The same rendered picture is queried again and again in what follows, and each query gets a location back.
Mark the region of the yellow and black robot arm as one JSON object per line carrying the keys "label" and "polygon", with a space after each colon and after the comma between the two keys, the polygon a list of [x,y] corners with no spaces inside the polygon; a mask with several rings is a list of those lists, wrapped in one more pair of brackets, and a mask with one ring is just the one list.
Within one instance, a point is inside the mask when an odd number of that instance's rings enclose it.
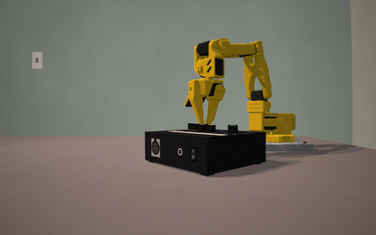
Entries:
{"label": "yellow and black robot arm", "polygon": [[[246,94],[251,100],[247,102],[249,130],[266,132],[266,142],[295,142],[295,135],[291,135],[294,115],[270,114],[271,102],[268,99],[271,98],[272,91],[262,41],[230,44],[228,39],[218,38],[200,43],[194,48],[194,70],[202,78],[225,78],[224,58],[239,57],[243,57]],[[262,90],[255,91],[256,77],[261,83]]]}

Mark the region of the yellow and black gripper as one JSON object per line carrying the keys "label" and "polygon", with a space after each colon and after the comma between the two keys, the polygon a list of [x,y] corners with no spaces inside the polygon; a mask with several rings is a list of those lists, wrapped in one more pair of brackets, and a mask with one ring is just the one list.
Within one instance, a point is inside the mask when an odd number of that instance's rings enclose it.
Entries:
{"label": "yellow and black gripper", "polygon": [[213,122],[218,104],[222,101],[225,94],[224,81],[218,79],[192,80],[188,82],[188,97],[184,103],[186,107],[192,107],[199,124],[204,124],[203,120],[203,102],[209,101],[206,124]]}

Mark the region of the black lighting desk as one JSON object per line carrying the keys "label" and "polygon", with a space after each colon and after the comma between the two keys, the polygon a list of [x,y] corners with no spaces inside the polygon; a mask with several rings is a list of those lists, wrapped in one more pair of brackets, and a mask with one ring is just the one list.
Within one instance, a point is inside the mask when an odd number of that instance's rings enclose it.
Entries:
{"label": "black lighting desk", "polygon": [[266,132],[198,123],[188,123],[187,130],[149,131],[145,160],[211,176],[266,162]]}

